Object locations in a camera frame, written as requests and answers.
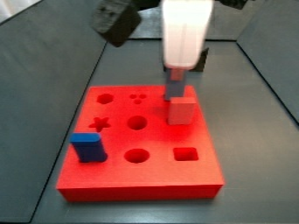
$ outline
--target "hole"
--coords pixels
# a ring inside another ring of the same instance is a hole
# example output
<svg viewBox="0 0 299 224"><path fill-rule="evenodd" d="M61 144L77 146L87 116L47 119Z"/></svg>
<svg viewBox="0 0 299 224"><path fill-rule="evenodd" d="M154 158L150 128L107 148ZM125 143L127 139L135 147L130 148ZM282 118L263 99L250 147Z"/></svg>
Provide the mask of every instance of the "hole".
<svg viewBox="0 0 299 224"><path fill-rule="evenodd" d="M147 120L141 115L133 116L127 121L127 126L131 130L142 130L147 125Z"/></svg>
<svg viewBox="0 0 299 224"><path fill-rule="evenodd" d="M105 128L110 128L109 117L101 119L99 117L94 118L94 123L89 126L90 128L97 128L98 132L101 132Z"/></svg>
<svg viewBox="0 0 299 224"><path fill-rule="evenodd" d="M142 100L135 100L135 104L141 104L142 103Z"/></svg>
<svg viewBox="0 0 299 224"><path fill-rule="evenodd" d="M98 102L102 104L109 104L114 101L114 95L113 94L102 94L98 97Z"/></svg>
<svg viewBox="0 0 299 224"><path fill-rule="evenodd" d="M146 94L141 94L141 95L139 95L139 98L141 98L141 99L145 99L145 98L146 98Z"/></svg>
<svg viewBox="0 0 299 224"><path fill-rule="evenodd" d="M126 153L126 160L130 163L141 164L150 158L150 152L143 149L133 149Z"/></svg>
<svg viewBox="0 0 299 224"><path fill-rule="evenodd" d="M174 159L177 161L195 161L199 160L198 151L193 147L174 148L173 149Z"/></svg>
<svg viewBox="0 0 299 224"><path fill-rule="evenodd" d="M135 98L137 98L137 94L131 94L131 95L130 95L130 98L131 98L131 99L135 99Z"/></svg>

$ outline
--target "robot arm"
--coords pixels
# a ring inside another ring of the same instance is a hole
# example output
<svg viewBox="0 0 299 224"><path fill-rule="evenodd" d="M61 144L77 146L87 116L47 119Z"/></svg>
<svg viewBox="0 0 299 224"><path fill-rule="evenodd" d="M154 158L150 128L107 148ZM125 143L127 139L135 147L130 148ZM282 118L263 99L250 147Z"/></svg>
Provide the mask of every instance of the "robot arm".
<svg viewBox="0 0 299 224"><path fill-rule="evenodd" d="M202 52L214 0L163 0L163 56L173 69L191 70Z"/></svg>

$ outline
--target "small round hole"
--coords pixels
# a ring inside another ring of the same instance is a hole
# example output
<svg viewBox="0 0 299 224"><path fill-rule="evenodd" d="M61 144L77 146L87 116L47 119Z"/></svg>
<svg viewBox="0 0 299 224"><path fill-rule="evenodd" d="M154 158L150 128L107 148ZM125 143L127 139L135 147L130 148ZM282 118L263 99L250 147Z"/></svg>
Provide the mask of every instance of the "small round hole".
<svg viewBox="0 0 299 224"><path fill-rule="evenodd" d="M127 121L127 126L131 130L142 130L147 125L147 120L141 115L133 116Z"/></svg>
<svg viewBox="0 0 299 224"><path fill-rule="evenodd" d="M141 99L145 99L145 98L146 98L146 94L141 94L141 95L139 95L139 98L141 98Z"/></svg>
<svg viewBox="0 0 299 224"><path fill-rule="evenodd" d="M102 104L109 104L114 101L114 95L113 94L102 94L98 97L98 102Z"/></svg>
<svg viewBox="0 0 299 224"><path fill-rule="evenodd" d="M141 104L142 103L142 100L135 100L135 104Z"/></svg>
<svg viewBox="0 0 299 224"><path fill-rule="evenodd" d="M130 98L131 98L131 99L135 99L135 98L137 98L137 94L131 94L131 95L130 95Z"/></svg>
<svg viewBox="0 0 299 224"><path fill-rule="evenodd" d="M126 160L130 163L141 164L150 158L150 152L143 149L133 149L126 153Z"/></svg>

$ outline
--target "blue rectangular block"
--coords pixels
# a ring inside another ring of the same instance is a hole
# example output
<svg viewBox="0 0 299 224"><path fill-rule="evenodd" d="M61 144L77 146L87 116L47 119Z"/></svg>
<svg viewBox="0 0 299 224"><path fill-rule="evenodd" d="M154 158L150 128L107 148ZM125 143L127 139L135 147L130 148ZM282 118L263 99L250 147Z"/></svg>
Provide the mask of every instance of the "blue rectangular block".
<svg viewBox="0 0 299 224"><path fill-rule="evenodd" d="M105 151L99 133L74 133L70 142L82 163L105 162L107 160L109 155Z"/></svg>
<svg viewBox="0 0 299 224"><path fill-rule="evenodd" d="M171 79L173 70L170 68L166 69L166 91L165 91L165 99L167 101L171 100L171 97L182 97L185 94L185 86L186 86L186 75L182 80Z"/></svg>

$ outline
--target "shape sorter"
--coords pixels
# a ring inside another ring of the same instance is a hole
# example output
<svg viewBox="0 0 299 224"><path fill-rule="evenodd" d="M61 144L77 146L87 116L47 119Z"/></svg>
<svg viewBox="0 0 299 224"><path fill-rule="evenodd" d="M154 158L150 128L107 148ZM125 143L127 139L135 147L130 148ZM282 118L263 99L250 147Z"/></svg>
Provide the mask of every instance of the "shape sorter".
<svg viewBox="0 0 299 224"><path fill-rule="evenodd" d="M186 86L186 97L195 97ZM82 163L70 145L58 190L67 201L214 198L225 185L201 104L170 125L165 86L91 87L75 133L101 134L107 160Z"/></svg>

